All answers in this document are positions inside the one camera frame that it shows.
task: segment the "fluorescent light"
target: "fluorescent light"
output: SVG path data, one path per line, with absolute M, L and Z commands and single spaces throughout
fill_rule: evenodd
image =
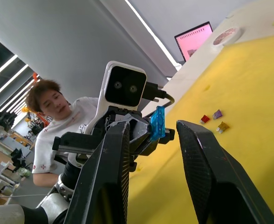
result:
M 31 83 L 34 82 L 34 79 L 30 81 L 30 83 L 28 83 L 20 92 L 18 92 L 18 94 L 16 96 L 14 96 L 6 105 L 4 105 L 4 107 L 2 107 L 2 109 L 0 110 L 0 112 L 3 112 L 4 109 L 6 109 L 21 93 L 23 93 L 23 91 L 25 89 L 27 89 L 27 87 L 29 87 L 31 85 Z
M 26 103 L 24 102 L 23 104 L 21 104 L 16 110 L 14 110 L 14 113 L 16 113 L 20 108 L 23 107 L 23 105 L 25 105 Z
M 135 15 L 138 17 L 138 19 L 142 22 L 142 24 L 145 26 L 145 28 L 147 29 L 147 31 L 150 33 L 150 35 L 154 38 L 154 40 L 157 42 L 157 44 L 159 45 L 159 47 L 162 49 L 162 51 L 164 52 L 164 54 L 166 55 L 166 57 L 169 59 L 169 61 L 172 63 L 172 65 L 179 70 L 179 68 L 177 68 L 177 66 L 179 66 L 180 64 L 177 63 L 174 58 L 172 57 L 172 55 L 169 53 L 169 51 L 167 50 L 167 48 L 163 45 L 163 43 L 160 41 L 160 39 L 154 34 L 154 32 L 152 31 L 152 29 L 146 24 L 146 22 L 143 20 L 143 18 L 140 16 L 140 14 L 137 12 L 137 10 L 132 6 L 132 4 L 129 2 L 129 0 L 125 0 L 125 2 L 129 5 L 129 7 L 133 10 L 133 12 L 135 13 Z
M 19 111 L 18 113 L 17 113 L 17 116 L 19 116 L 21 113 L 23 113 L 22 111 Z
M 21 102 L 24 102 L 26 99 L 26 95 L 27 95 L 28 91 L 26 91 L 18 100 L 16 100 L 15 103 L 13 103 L 13 105 L 11 105 L 8 109 L 7 109 L 7 113 L 14 111 Z M 22 100 L 14 109 L 12 109 L 20 100 Z
M 11 112 L 10 113 L 13 113 L 13 111 L 15 111 L 17 108 L 19 108 L 21 105 L 23 105 L 24 104 L 24 101 L 26 100 L 26 97 L 24 97 L 23 98 L 23 100 L 20 102 L 20 103 L 18 103 L 18 105 L 16 106 L 16 107 L 14 107 L 12 110 L 11 110 Z
M 27 68 L 28 67 L 28 64 L 27 65 L 25 65 L 22 69 L 20 69 L 9 81 L 7 81 L 7 83 L 6 84 L 4 84 L 1 88 L 0 88 L 0 93 L 8 86 L 8 85 L 10 85 L 10 83 L 12 82 L 12 81 L 14 81 L 14 79 L 16 79 L 24 70 L 25 70 L 25 68 Z
M 15 118 L 14 124 L 11 127 L 11 129 L 13 129 L 20 121 L 22 121 L 22 119 L 27 115 L 27 113 L 21 113 L 19 114 L 18 117 Z
M 19 113 L 19 112 L 22 110 L 23 107 L 21 107 L 21 108 L 20 108 L 19 110 L 17 110 L 15 113 L 16 113 L 16 114 Z
M 13 60 L 15 60 L 18 57 L 18 55 L 14 55 L 13 57 L 11 57 L 10 60 L 8 60 L 4 65 L 2 65 L 0 67 L 0 73 L 2 72 L 2 70 L 4 70 L 10 63 L 13 62 Z

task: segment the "blue fuse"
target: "blue fuse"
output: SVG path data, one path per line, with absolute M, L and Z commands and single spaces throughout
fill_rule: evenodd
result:
M 151 116 L 151 141 L 165 137 L 165 108 L 157 106 L 157 110 Z

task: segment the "man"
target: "man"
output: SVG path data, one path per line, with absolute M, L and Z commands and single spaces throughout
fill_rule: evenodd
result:
M 65 160 L 68 153 L 55 152 L 52 145 L 55 136 L 66 132 L 77 132 L 81 124 L 88 125 L 96 115 L 98 99 L 83 97 L 72 105 L 60 93 L 60 86 L 52 80 L 41 80 L 29 91 L 27 105 L 30 110 L 50 116 L 53 121 L 38 135 L 35 143 L 33 175 L 34 183 L 40 187 L 52 187 L 58 179 L 54 157 Z

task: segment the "monitor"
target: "monitor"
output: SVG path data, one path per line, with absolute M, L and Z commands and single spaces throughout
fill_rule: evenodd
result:
M 205 22 L 174 37 L 185 62 L 189 60 L 211 34 L 211 24 L 210 22 Z

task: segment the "ceiling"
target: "ceiling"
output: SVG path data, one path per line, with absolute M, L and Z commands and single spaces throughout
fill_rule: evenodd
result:
M 204 22 L 215 29 L 233 10 L 253 0 L 129 0 L 174 59 L 183 61 L 174 36 Z
M 141 67 L 163 86 L 175 68 L 125 1 L 113 3 L 117 18 L 108 0 L 0 0 L 0 41 L 43 78 L 59 82 L 70 102 L 99 95 L 111 60 Z M 139 30 L 142 41 L 129 29 Z
M 8 64 L 0 72 L 0 89 L 3 86 L 6 86 L 0 93 L 0 109 L 11 101 L 11 99 L 13 99 L 15 95 L 18 94 L 20 90 L 22 90 L 33 79 L 31 77 L 33 70 L 30 67 L 26 67 L 13 81 L 11 80 L 26 65 L 18 57 L 14 60 L 10 60 L 12 57 L 14 57 L 14 53 L 0 43 L 0 69 L 4 67 L 5 64 Z M 17 97 L 10 104 L 8 104 L 7 108 L 9 108 L 18 99 L 19 98 Z

